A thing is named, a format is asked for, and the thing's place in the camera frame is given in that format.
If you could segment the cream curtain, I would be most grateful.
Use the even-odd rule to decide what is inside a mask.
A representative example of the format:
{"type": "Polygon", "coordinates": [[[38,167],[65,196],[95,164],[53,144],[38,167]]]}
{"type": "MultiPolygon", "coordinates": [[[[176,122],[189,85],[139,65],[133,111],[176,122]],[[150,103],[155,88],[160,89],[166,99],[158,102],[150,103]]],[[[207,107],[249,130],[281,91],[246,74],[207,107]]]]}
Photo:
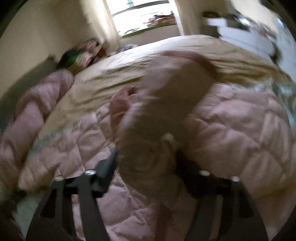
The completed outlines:
{"type": "Polygon", "coordinates": [[[79,1],[86,22],[90,25],[95,37],[107,48],[107,52],[115,51],[121,42],[113,17],[106,1],[79,1]]]}
{"type": "Polygon", "coordinates": [[[224,1],[184,0],[174,1],[177,12],[176,22],[181,36],[199,35],[202,28],[202,15],[205,11],[223,11],[224,1]]]}

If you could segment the window with dark frame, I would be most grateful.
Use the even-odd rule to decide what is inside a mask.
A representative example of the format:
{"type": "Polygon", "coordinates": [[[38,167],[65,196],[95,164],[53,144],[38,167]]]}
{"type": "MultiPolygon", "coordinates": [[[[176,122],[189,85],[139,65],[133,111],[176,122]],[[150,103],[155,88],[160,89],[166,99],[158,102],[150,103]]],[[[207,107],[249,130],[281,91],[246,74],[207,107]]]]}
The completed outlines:
{"type": "Polygon", "coordinates": [[[120,36],[157,25],[159,19],[174,20],[170,1],[107,1],[120,36]]]}

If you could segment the white rounded dressing table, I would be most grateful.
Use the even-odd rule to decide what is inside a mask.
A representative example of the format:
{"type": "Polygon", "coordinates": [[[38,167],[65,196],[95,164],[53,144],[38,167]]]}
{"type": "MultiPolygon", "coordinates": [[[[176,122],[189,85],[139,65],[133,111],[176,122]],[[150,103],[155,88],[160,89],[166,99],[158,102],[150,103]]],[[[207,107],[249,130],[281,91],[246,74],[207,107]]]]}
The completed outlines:
{"type": "Polygon", "coordinates": [[[255,30],[252,22],[234,15],[221,16],[214,11],[202,14],[202,33],[252,52],[273,63],[276,48],[265,33],[255,30]]]}

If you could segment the tan bed sheet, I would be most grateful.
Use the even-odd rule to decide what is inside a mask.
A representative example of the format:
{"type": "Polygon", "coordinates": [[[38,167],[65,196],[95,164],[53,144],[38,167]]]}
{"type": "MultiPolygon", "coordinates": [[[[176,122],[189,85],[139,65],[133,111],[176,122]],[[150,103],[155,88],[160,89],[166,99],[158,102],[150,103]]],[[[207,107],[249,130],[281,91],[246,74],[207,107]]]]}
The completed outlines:
{"type": "Polygon", "coordinates": [[[239,85],[291,82],[270,61],[236,45],[205,35],[172,37],[107,57],[75,75],[69,91],[47,118],[39,137],[63,128],[109,102],[125,85],[168,65],[165,51],[190,51],[206,57],[217,69],[218,80],[239,85]]]}

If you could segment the rolled pink duvet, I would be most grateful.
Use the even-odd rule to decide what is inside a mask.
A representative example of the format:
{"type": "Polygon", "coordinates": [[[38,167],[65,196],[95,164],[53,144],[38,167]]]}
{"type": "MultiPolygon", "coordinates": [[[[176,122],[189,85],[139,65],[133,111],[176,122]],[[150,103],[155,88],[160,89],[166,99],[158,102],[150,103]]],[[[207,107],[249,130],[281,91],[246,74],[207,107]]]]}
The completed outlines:
{"type": "Polygon", "coordinates": [[[1,194],[14,189],[30,146],[47,116],[74,82],[66,69],[53,72],[27,90],[16,105],[15,119],[1,136],[1,194]]]}

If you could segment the white chest of drawers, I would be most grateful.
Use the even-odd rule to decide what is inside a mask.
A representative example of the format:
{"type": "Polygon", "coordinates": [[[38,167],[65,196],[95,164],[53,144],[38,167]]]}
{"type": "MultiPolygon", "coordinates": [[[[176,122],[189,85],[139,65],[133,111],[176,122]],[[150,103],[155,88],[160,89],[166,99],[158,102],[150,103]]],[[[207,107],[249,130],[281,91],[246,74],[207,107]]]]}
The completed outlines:
{"type": "Polygon", "coordinates": [[[277,64],[286,72],[295,82],[295,40],[282,19],[278,16],[276,45],[280,56],[277,59],[277,64]]]}

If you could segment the pink quilted jacket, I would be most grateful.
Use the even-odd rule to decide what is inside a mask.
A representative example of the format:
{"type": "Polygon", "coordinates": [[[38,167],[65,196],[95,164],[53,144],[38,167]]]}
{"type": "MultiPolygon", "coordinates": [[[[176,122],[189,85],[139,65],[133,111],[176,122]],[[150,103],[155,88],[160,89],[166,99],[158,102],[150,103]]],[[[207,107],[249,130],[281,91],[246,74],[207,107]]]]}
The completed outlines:
{"type": "Polygon", "coordinates": [[[108,104],[52,137],[27,160],[18,187],[34,193],[71,178],[120,149],[119,168],[98,200],[111,240],[183,240],[196,199],[175,174],[175,153],[220,178],[241,179],[268,238],[295,207],[295,134],[270,90],[217,83],[192,52],[125,87],[108,104]]]}

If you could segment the right cream curtain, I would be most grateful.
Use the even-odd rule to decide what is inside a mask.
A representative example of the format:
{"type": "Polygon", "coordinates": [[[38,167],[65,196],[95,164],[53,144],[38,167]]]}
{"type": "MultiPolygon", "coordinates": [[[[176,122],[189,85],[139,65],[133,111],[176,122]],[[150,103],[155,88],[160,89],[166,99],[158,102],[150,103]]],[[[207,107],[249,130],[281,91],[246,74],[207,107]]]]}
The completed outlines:
{"type": "Polygon", "coordinates": [[[174,1],[177,12],[176,22],[181,36],[199,35],[202,28],[202,15],[205,11],[223,11],[224,1],[184,0],[174,1]]]}

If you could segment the grey green headboard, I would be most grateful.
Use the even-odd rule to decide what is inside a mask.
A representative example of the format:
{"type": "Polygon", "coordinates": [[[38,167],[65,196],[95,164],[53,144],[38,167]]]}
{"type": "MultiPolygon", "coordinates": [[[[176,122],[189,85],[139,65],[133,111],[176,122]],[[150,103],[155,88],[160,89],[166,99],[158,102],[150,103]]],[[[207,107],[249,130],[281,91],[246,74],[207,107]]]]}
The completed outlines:
{"type": "Polygon", "coordinates": [[[26,73],[1,97],[1,134],[15,115],[16,105],[20,97],[29,88],[35,86],[42,78],[57,70],[57,62],[53,55],[26,73]]]}

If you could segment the left cream curtain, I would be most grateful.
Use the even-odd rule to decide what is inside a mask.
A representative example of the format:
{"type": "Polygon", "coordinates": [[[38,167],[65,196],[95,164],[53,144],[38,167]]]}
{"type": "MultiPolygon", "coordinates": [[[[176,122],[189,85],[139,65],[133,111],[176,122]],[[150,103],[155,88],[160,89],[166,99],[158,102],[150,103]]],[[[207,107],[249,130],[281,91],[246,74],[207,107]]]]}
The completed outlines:
{"type": "Polygon", "coordinates": [[[95,37],[107,48],[107,52],[115,51],[121,42],[113,17],[106,1],[79,1],[86,22],[90,25],[95,37]]]}

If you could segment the cartoon print blue blanket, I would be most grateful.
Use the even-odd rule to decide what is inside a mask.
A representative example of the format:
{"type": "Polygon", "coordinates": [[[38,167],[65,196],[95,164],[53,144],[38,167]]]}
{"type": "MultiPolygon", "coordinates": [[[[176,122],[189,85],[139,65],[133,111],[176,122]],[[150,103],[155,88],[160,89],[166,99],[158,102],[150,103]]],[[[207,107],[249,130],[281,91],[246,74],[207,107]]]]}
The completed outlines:
{"type": "Polygon", "coordinates": [[[256,91],[272,91],[283,105],[291,128],[295,128],[295,82],[276,82],[270,78],[253,88],[256,91]]]}

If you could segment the clothes on window sill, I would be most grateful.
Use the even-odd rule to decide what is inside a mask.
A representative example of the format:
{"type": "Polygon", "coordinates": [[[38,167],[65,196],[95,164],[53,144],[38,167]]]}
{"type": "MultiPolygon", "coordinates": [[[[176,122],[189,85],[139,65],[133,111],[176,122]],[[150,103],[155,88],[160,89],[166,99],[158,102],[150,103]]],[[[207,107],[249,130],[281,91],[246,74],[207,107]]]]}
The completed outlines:
{"type": "Polygon", "coordinates": [[[176,19],[174,14],[169,15],[154,15],[145,24],[148,27],[152,26],[166,26],[166,25],[175,25],[176,19]]]}

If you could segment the pile of clothes by wall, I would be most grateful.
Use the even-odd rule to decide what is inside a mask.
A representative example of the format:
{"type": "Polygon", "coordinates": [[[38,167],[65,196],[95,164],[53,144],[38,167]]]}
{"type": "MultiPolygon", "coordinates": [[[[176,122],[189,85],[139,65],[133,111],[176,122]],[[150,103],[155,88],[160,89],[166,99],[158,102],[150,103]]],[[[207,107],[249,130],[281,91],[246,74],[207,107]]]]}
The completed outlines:
{"type": "Polygon", "coordinates": [[[96,38],[67,50],[57,64],[57,69],[67,69],[73,75],[97,63],[107,55],[107,44],[96,38]]]}

